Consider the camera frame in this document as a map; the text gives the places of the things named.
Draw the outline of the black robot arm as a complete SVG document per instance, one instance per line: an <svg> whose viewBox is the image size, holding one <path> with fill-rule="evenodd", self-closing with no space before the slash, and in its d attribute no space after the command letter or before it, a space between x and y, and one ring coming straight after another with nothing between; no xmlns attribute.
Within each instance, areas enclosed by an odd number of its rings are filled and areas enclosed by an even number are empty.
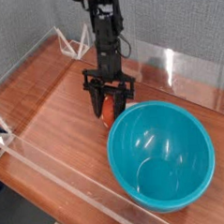
<svg viewBox="0 0 224 224"><path fill-rule="evenodd" d="M121 40L128 43L124 30L119 0L73 0L89 12L92 30L96 36L97 68L84 69L83 89L89 92L96 117L102 114L106 96L113 97L113 116L125 109L127 99L134 98L135 79L125 74L121 66Z"/></svg>

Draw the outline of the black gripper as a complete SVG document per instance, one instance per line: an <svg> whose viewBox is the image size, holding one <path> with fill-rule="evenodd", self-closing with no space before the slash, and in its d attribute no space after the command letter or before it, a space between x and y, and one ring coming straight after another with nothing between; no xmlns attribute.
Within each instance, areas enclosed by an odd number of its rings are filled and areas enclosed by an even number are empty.
<svg viewBox="0 0 224 224"><path fill-rule="evenodd" d="M125 109L128 98L134 98L134 78L125 74L121 66L120 42L110 45L96 45L97 68L85 69L83 74L83 88L88 90L92 98L93 111L100 117L104 94L113 94L114 118Z"/></svg>

